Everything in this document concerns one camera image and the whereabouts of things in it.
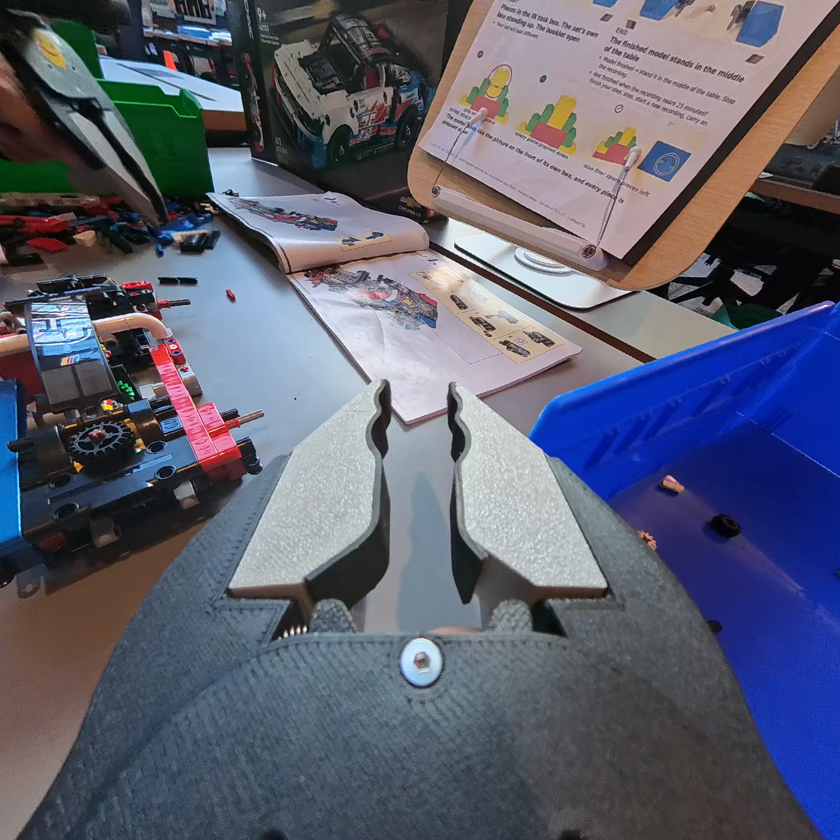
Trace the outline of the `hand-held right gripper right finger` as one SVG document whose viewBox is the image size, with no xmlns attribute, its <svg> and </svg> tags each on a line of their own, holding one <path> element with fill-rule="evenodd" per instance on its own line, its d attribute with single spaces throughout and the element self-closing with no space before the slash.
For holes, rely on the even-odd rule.
<svg viewBox="0 0 840 840">
<path fill-rule="evenodd" d="M 602 599 L 605 574 L 550 458 L 455 382 L 448 427 L 451 567 L 462 603 Z"/>
</svg>

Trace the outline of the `blue plastic bin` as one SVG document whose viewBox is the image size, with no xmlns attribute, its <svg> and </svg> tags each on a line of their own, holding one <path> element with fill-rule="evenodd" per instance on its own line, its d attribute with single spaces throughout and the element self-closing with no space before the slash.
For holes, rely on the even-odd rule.
<svg viewBox="0 0 840 840">
<path fill-rule="evenodd" d="M 530 438 L 658 554 L 706 619 L 763 740 L 839 835 L 839 307 L 818 304 L 588 385 Z M 682 494 L 658 487 L 666 475 Z M 724 539 L 718 514 L 742 527 Z"/>
</svg>

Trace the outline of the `printed instruction sheet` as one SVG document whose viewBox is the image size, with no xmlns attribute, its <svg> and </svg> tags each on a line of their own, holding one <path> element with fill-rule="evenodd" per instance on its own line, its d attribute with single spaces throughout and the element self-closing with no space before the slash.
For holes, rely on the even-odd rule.
<svg viewBox="0 0 840 840">
<path fill-rule="evenodd" d="M 637 261 L 838 2 L 494 2 L 421 149 Z"/>
</svg>

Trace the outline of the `pile of bricks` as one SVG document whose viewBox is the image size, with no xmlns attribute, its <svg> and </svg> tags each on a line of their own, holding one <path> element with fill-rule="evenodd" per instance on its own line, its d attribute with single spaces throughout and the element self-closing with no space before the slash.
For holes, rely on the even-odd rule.
<svg viewBox="0 0 840 840">
<path fill-rule="evenodd" d="M 129 256 L 147 250 L 201 255 L 221 237 L 216 211 L 207 202 L 164 203 L 164 222 L 145 221 L 120 197 L 82 193 L 1 195 L 2 267 L 38 266 L 47 256 L 96 246 Z"/>
</svg>

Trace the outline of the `wooden document stand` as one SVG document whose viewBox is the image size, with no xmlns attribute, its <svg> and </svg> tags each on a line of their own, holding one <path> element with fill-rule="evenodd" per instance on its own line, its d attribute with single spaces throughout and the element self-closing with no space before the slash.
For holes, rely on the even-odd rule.
<svg viewBox="0 0 840 840">
<path fill-rule="evenodd" d="M 707 179 L 689 190 L 689 199 L 679 205 L 679 212 L 649 242 L 641 257 L 627 263 L 421 149 L 421 141 L 438 116 L 467 48 L 493 3 L 474 2 L 467 14 L 444 70 L 430 123 L 412 153 L 408 167 L 411 193 L 421 204 L 444 216 L 625 290 L 661 286 L 695 262 L 838 72 L 837 25 L 810 59 L 786 81 L 749 131 L 706 170 Z"/>
</svg>

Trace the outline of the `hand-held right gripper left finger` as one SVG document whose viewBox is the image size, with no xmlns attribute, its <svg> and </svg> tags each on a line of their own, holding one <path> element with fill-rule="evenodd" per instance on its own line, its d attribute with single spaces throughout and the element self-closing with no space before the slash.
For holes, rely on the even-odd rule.
<svg viewBox="0 0 840 840">
<path fill-rule="evenodd" d="M 373 381 L 292 450 L 228 584 L 231 596 L 302 610 L 364 601 L 390 561 L 383 460 L 391 419 L 390 383 Z"/>
</svg>

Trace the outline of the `toy brick car chassis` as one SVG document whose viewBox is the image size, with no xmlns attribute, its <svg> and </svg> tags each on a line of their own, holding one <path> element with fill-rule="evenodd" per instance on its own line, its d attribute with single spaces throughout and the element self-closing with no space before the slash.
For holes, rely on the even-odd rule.
<svg viewBox="0 0 840 840">
<path fill-rule="evenodd" d="M 40 280 L 2 301 L 2 587 L 28 570 L 110 561 L 200 521 L 261 471 L 203 389 L 149 281 Z"/>
</svg>

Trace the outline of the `toy set cardboard box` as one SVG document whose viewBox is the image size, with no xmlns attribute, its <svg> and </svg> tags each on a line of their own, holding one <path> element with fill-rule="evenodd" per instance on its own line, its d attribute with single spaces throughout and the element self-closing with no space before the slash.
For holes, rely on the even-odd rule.
<svg viewBox="0 0 840 840">
<path fill-rule="evenodd" d="M 407 168 L 446 59 L 449 2 L 227 2 L 252 158 L 426 223 Z"/>
</svg>

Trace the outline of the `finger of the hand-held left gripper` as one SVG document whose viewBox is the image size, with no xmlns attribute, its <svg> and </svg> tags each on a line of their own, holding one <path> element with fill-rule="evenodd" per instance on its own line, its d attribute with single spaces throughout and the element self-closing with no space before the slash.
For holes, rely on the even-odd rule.
<svg viewBox="0 0 840 840">
<path fill-rule="evenodd" d="M 161 190 L 142 151 L 136 146 L 119 148 L 118 151 L 128 153 L 129 163 L 134 165 L 132 171 L 121 162 L 115 150 L 106 149 L 106 162 L 115 164 L 114 168 L 106 165 L 95 169 L 90 165 L 89 155 L 67 147 L 67 172 L 70 183 L 78 191 L 91 195 L 119 196 L 144 220 L 152 225 L 162 225 Z"/>
<path fill-rule="evenodd" d="M 152 225 L 166 224 L 169 215 L 161 190 L 119 110 L 86 103 L 84 117 L 93 127 L 89 138 L 121 198 Z"/>
</svg>

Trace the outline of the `toy building instruction booklet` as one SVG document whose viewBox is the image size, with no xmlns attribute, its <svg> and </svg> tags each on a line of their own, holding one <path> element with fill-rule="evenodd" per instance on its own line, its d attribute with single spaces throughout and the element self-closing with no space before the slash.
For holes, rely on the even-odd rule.
<svg viewBox="0 0 840 840">
<path fill-rule="evenodd" d="M 582 349 L 427 249 L 419 223 L 335 192 L 207 195 L 275 252 L 300 297 L 405 424 L 441 414 L 450 382 L 507 389 Z"/>
</svg>

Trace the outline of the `green plastic bin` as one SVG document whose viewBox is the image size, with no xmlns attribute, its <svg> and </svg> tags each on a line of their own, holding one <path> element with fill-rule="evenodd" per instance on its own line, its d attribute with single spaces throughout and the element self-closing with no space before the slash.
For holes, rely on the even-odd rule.
<svg viewBox="0 0 840 840">
<path fill-rule="evenodd" d="M 214 191 L 201 106 L 192 93 L 169 95 L 154 85 L 100 80 L 128 124 L 165 198 Z M 70 175 L 65 164 L 1 161 L 2 193 L 114 195 L 98 177 Z"/>
<path fill-rule="evenodd" d="M 90 73 L 98 80 L 104 78 L 100 65 L 98 42 L 92 29 L 74 20 L 52 17 L 51 27 L 73 48 Z"/>
</svg>

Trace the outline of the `black rolling chair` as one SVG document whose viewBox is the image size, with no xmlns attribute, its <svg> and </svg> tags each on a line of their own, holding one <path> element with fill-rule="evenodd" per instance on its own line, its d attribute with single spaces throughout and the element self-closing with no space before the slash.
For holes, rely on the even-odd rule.
<svg viewBox="0 0 840 840">
<path fill-rule="evenodd" d="M 838 213 L 751 192 L 693 265 L 708 273 L 678 276 L 654 294 L 740 329 L 837 304 L 838 258 Z"/>
</svg>

